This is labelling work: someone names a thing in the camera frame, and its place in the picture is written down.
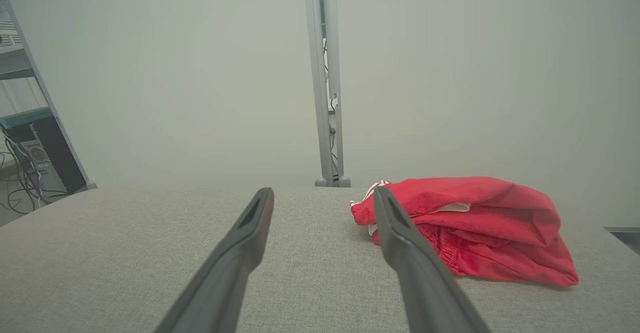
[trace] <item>gray tabletop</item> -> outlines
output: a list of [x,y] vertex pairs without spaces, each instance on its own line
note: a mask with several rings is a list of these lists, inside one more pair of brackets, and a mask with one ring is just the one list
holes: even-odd
[[[365,189],[275,189],[238,332],[408,332],[398,279],[357,226]],[[0,228],[0,331],[152,332],[254,191],[95,189]],[[580,284],[457,278],[495,333],[637,332],[640,257],[560,212]]]

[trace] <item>red jacket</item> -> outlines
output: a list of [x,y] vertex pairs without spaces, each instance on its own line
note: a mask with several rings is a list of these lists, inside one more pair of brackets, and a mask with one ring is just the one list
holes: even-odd
[[[578,284],[574,262],[558,234],[560,217],[546,194],[487,176],[407,179],[384,186],[453,274]],[[435,212],[452,203],[469,203],[470,208]],[[373,195],[353,204],[351,212],[357,224],[374,224]],[[377,232],[374,242],[379,244]]]

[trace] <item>red garment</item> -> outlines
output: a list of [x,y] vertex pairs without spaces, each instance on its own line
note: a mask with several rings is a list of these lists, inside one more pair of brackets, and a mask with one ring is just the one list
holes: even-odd
[[[560,217],[546,194],[487,176],[407,179],[384,186],[453,274],[578,284],[574,262],[558,234]],[[468,212],[430,213],[451,203],[471,207]],[[354,204],[351,212],[357,224],[374,224],[373,196]],[[378,232],[374,242],[380,244]]]

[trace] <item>white cable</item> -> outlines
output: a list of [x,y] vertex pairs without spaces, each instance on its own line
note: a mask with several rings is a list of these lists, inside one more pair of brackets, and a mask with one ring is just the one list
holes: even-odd
[[36,169],[36,166],[34,165],[34,158],[32,158],[32,156],[28,155],[27,153],[25,153],[25,151],[23,151],[22,148],[20,148],[20,146],[18,144],[16,144],[16,142],[12,141],[8,137],[7,137],[7,140],[14,147],[18,148],[18,151],[20,151],[20,153],[22,153],[26,158],[29,158],[29,163],[31,164],[31,167],[33,167],[33,170],[38,174],[38,191],[39,191],[39,194],[38,194],[38,208],[42,208],[42,206],[40,204],[40,200],[42,198],[42,185],[41,185],[42,174],[38,171],[38,169]]

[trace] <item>computer tower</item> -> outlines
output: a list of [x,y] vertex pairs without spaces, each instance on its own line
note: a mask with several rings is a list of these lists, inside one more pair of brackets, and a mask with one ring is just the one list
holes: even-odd
[[55,117],[48,108],[3,119],[9,144],[43,197],[74,194],[87,184]]

